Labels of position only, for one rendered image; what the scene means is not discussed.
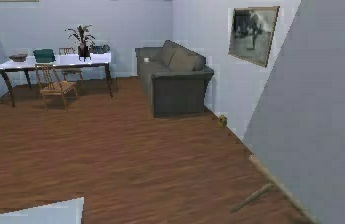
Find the dark potted house plant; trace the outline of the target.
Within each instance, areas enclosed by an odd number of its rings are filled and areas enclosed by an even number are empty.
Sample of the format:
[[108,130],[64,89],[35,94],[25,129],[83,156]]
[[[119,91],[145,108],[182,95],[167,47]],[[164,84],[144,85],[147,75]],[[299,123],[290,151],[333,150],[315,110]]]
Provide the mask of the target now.
[[90,57],[90,49],[95,45],[95,37],[90,34],[90,25],[79,25],[75,29],[68,28],[71,34],[68,38],[75,37],[78,43],[78,55],[86,59]]

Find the pale wooden stick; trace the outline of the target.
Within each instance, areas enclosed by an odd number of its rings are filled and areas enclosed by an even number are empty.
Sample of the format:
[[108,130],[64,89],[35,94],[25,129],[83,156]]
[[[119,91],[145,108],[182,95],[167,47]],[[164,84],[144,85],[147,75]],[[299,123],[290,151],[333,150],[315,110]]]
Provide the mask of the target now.
[[261,187],[259,190],[255,191],[254,193],[252,193],[250,196],[248,196],[244,201],[242,201],[241,203],[239,203],[238,205],[232,207],[229,209],[229,213],[236,213],[237,211],[241,210],[242,208],[244,208],[245,206],[247,206],[248,204],[250,204],[251,202],[253,202],[254,200],[256,200],[258,197],[260,197],[261,195],[263,195],[264,193],[266,193],[268,190],[270,190],[271,188],[274,187],[274,184],[269,182],[267,184],[265,184],[263,187]]

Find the dark blue-grey low object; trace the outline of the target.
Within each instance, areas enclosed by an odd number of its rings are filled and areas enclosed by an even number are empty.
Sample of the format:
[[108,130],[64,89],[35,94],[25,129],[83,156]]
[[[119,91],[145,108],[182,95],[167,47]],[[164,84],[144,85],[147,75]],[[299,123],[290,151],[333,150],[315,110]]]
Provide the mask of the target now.
[[93,45],[91,47],[91,53],[93,54],[104,54],[110,51],[109,45]]

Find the wooden slat chair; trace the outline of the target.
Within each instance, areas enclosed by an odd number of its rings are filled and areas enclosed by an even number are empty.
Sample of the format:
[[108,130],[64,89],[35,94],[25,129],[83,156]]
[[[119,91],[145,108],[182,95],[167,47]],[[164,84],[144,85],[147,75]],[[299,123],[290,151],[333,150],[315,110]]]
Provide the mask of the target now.
[[44,108],[47,107],[47,96],[60,96],[62,98],[65,109],[68,109],[68,101],[66,95],[73,91],[76,98],[79,98],[77,91],[77,83],[69,81],[61,81],[55,66],[49,63],[37,63],[35,72],[39,86],[39,93],[44,102]]
[[[75,50],[72,47],[63,47],[58,50],[58,53],[60,55],[66,55],[66,54],[74,54]],[[82,76],[82,70],[80,68],[75,67],[68,67],[61,70],[61,73],[63,75],[64,80],[67,80],[68,75],[76,75],[78,74],[81,82],[84,82],[83,76]]]

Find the white top wooden table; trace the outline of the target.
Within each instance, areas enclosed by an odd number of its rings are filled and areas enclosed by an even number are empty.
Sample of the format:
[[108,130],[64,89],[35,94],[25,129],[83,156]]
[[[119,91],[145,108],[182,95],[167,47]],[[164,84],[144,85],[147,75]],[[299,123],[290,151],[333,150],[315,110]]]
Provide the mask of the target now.
[[[110,74],[110,63],[111,63],[111,53],[103,54],[93,54],[91,53],[89,57],[83,58],[79,57],[77,54],[66,54],[66,55],[56,55],[55,61],[50,62],[56,69],[65,68],[85,68],[85,67],[104,67],[105,80],[107,82],[108,91],[110,96],[113,96],[111,88],[111,74]],[[31,86],[29,71],[35,70],[36,59],[34,56],[27,56],[24,62],[14,62],[9,60],[0,64],[0,75],[4,79],[5,84],[8,88],[8,93],[11,98],[11,105],[15,106],[15,99],[13,95],[13,87],[11,85],[10,79],[8,77],[9,72],[19,72],[23,71],[25,73],[28,86]]]

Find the grey sofa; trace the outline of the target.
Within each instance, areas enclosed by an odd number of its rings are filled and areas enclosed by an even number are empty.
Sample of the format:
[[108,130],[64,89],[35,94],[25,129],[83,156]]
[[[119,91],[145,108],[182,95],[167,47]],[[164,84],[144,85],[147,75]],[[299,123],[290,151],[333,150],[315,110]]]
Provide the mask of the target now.
[[136,48],[135,53],[137,75],[154,117],[205,111],[204,98],[214,70],[204,56],[171,40],[162,47]]

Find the green folded cloth stack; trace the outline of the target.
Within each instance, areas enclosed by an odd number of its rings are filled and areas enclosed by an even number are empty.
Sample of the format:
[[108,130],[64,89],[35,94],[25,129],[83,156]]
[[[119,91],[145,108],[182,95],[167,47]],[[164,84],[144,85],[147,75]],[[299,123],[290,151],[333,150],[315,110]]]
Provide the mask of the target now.
[[52,49],[36,49],[33,53],[37,63],[51,63],[55,61]]

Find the framed dark picture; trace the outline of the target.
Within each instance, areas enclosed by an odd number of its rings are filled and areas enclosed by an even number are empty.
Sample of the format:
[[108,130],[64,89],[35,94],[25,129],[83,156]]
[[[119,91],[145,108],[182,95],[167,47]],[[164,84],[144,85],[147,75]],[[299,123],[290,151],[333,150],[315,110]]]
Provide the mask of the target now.
[[228,54],[266,67],[280,7],[234,8]]

